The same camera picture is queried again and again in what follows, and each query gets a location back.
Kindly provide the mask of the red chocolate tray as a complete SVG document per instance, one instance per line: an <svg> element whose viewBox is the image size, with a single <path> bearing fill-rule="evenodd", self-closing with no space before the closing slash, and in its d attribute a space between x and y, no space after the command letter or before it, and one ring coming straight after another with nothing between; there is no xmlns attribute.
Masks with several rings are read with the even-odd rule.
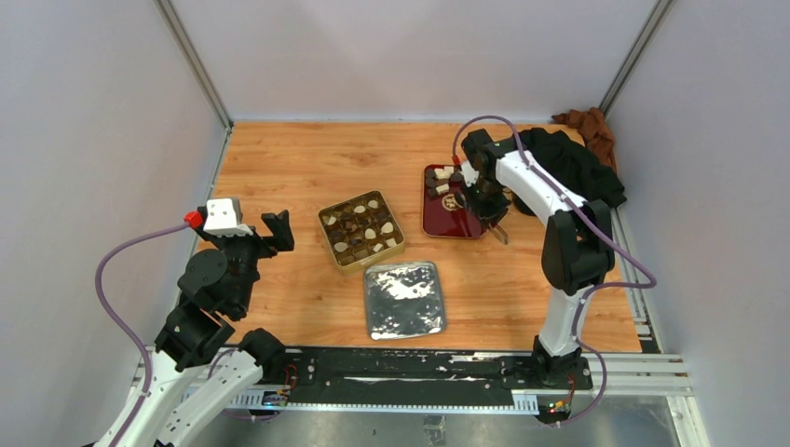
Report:
<svg viewBox="0 0 790 447"><path fill-rule="evenodd" d="M479 220L459 201L465 185L460 169L427 165L423 169L422 229L429 237L478 239L484 231Z"/></svg>

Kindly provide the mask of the gold chocolate tin box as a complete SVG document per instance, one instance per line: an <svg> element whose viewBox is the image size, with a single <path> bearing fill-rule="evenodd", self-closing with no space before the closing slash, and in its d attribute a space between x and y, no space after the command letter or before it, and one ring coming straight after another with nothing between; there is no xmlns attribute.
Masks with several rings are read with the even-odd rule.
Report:
<svg viewBox="0 0 790 447"><path fill-rule="evenodd" d="M373 199L379 202L377 209L368 207L368 202ZM366 211L363 214L356 214L354 208L357 206L364 206ZM339 218L339 215L344 211L352 214L349 220L344 221ZM332 215L336 217L337 222L327 225L325 222ZM405 252L405 237L401 226L397 223L383 194L378 190L372 190L329 206L319 212L318 219L321 231L329 244L331 259L344 276L354 275ZM392 223L394 226L393 231L389 234L383 234L381 231L381 227L386 223ZM376 238L367 239L365 237L364 232L368 228L374 229ZM386 240L389 238L396 240L395 247L387 246ZM348 249L344 252L336 252L334 244L337 242L346 242ZM373 252L373 246L377 243L381 243L383 249Z"/></svg>

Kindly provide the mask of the metal tongs black tips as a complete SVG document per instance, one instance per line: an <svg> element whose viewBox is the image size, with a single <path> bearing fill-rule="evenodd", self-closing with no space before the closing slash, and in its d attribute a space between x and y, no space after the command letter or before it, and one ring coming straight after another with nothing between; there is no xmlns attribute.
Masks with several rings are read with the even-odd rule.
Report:
<svg viewBox="0 0 790 447"><path fill-rule="evenodd" d="M508 245L510 243L508 233L500 225L492 226L490 228L490 233L497 239L499 243L503 245Z"/></svg>

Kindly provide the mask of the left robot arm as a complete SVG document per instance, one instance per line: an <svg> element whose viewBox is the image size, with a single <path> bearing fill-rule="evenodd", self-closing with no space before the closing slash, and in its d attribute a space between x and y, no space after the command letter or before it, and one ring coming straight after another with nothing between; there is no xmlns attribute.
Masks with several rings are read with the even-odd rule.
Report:
<svg viewBox="0 0 790 447"><path fill-rule="evenodd" d="M244 389L260 382L283 391L295 386L293 367L285 360L286 347L272 333L258 328L247 332L234 349L223 346L234 333L232 322L245 318L253 285L259 280L258 262L293 251L295 243L287 210L264 213L270 235L261 236L241 221L231 208L222 214L219 201L188 212L175 226L121 243L99 261L94 274L97 298L110 319L137 347L143 377L123 410L98 440L100 446L183 446ZM142 339L109 304L103 274L121 251L142 242L186 229L211 243L194 254L177 280L178 304L147 350Z"/></svg>

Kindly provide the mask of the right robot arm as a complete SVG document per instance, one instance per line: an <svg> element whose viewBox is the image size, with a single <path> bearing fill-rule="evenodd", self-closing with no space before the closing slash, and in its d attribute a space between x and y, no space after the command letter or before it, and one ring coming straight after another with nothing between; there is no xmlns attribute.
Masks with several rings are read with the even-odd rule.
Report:
<svg viewBox="0 0 790 447"><path fill-rule="evenodd" d="M461 196L465 207L485 230L495 230L517 198L545 227L541 269L549 282L546 320L533 344L532 375L552 389L578 365L582 295L601 284L614 266L609 207L570 191L520 152L517 137L495 142L484 130L469 133L461 143Z"/></svg>

